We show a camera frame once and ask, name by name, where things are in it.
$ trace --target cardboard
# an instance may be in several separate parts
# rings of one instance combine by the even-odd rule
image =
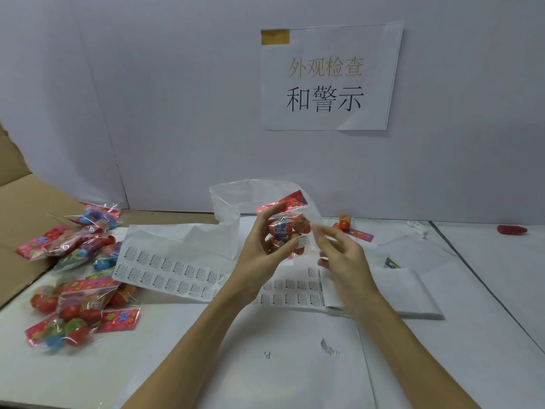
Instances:
[[[59,225],[54,216],[77,215],[81,204],[41,181],[28,169],[21,152],[0,125],[0,308],[44,274],[54,260],[29,261],[17,247]],[[123,210],[123,226],[131,224],[216,224],[214,214]]]

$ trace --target forearm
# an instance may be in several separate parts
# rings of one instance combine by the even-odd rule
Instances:
[[[413,407],[479,408],[381,295],[367,299],[356,318],[377,344]]]
[[[243,307],[236,293],[222,289],[123,409],[193,407],[217,350]]]

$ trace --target red marker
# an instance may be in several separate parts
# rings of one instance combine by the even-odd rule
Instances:
[[[522,235],[528,230],[518,225],[498,225],[497,230],[500,234],[504,235]]]

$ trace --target left hand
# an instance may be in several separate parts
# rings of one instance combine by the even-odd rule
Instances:
[[[230,290],[240,297],[244,305],[251,303],[259,290],[273,276],[282,260],[287,259],[297,248],[297,239],[285,243],[278,250],[273,251],[271,240],[265,241],[269,235],[269,218],[282,212],[285,202],[270,206],[257,215],[257,219],[250,231],[233,273],[225,283],[224,289]]]

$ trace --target yellow tape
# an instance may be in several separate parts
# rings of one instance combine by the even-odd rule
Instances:
[[[261,30],[261,45],[290,44],[290,30]]]

